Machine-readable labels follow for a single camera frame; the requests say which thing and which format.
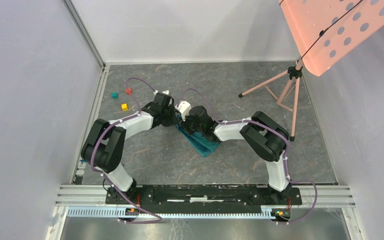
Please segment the teal cloth napkin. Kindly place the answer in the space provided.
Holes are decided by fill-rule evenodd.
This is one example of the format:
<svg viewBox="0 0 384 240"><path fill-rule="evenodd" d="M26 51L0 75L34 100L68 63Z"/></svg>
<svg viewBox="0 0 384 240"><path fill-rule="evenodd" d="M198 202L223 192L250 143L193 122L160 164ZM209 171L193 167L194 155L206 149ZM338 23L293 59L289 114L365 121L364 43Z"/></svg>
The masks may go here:
<svg viewBox="0 0 384 240"><path fill-rule="evenodd" d="M178 123L175 124L176 129L182 133L192 147L203 157L207 157L213 153L217 147L220 145L219 142L212 142L207 140L201 133L194 132L192 135L189 135L187 131L181 126L180 122L182 120L179 114L176 115Z"/></svg>

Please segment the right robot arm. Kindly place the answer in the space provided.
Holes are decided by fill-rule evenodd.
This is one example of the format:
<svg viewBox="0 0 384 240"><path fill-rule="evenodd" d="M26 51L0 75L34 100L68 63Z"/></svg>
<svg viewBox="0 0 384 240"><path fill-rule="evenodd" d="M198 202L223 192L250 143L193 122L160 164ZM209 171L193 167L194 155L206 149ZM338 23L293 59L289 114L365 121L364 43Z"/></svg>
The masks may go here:
<svg viewBox="0 0 384 240"><path fill-rule="evenodd" d="M282 204L289 198L289 175L284 160L289 149L289 133L262 111L236 121L212 119L202 105L178 106L180 125L190 137L201 137L212 143L244 140L266 163L269 199Z"/></svg>

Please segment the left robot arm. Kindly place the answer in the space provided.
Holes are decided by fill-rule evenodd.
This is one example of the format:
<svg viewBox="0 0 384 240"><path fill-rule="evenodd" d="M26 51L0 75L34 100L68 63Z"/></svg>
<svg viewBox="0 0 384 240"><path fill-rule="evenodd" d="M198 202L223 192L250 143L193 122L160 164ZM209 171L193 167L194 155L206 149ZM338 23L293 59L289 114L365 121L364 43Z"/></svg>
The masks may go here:
<svg viewBox="0 0 384 240"><path fill-rule="evenodd" d="M137 198L136 181L121 163L125 140L158 126L170 127L177 122L174 99L169 91L155 92L152 102L140 111L118 120L94 121L80 151L91 169L102 173L112 185L118 188L118 197L125 204Z"/></svg>

